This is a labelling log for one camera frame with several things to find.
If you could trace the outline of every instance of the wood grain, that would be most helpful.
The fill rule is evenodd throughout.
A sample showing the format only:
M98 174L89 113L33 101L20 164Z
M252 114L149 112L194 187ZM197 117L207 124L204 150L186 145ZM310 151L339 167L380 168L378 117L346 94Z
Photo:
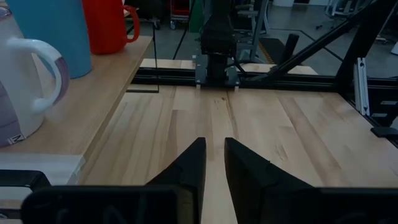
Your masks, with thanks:
M255 64L249 63L242 65L246 72L269 72L275 65L273 64ZM155 68L155 59L145 58L141 63L141 68ZM157 59L158 68L176 68L176 69L195 69L195 62L191 60L169 60ZM301 75L318 75L314 69L309 66L296 66L288 73Z
M1 153L91 154L130 84L152 38L141 36L112 55L93 55L93 70L70 81L65 97L45 114L36 133ZM54 86L53 78L37 62L44 94Z
M314 186L398 187L398 150L336 93L197 90L126 93L81 184L141 185L206 137L202 223L236 223L224 138Z

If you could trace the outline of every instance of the blue cup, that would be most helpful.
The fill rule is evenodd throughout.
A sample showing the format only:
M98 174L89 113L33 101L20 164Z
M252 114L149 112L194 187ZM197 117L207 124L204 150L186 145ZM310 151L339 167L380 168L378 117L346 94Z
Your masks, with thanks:
M64 57L71 78L90 72L90 43L81 0L6 2L24 37L43 40L55 47ZM47 62L43 63L52 71Z

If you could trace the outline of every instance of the red cup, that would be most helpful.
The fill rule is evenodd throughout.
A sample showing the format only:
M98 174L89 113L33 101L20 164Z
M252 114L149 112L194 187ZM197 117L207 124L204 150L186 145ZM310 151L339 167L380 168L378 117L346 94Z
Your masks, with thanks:
M121 0L83 0L83 8L93 54L119 52L127 43L139 37L139 18L136 9L124 6ZM129 39L124 23L124 9L134 22L134 37Z

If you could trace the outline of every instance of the white mug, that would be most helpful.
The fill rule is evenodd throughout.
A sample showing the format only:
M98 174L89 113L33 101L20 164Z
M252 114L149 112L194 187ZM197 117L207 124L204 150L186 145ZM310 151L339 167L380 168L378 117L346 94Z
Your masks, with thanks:
M48 98L43 98L32 53L53 70L55 89ZM58 50L40 40L24 39L11 11L0 7L0 147L34 133L44 111L61 99L68 84L68 68Z

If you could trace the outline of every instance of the mug handle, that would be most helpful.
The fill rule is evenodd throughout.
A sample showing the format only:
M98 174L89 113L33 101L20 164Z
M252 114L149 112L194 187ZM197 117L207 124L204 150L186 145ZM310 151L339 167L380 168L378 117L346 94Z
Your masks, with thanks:
M132 21L134 23L134 37L132 39L127 38L127 43L131 43L136 41L139 37L139 18L135 7L123 5L123 9L130 12Z
M48 98L34 100L32 110L35 113L45 111L55 105L65 95L69 86L69 70L60 52L41 40L11 38L7 45L16 50L27 50L44 58L55 75L55 89Z

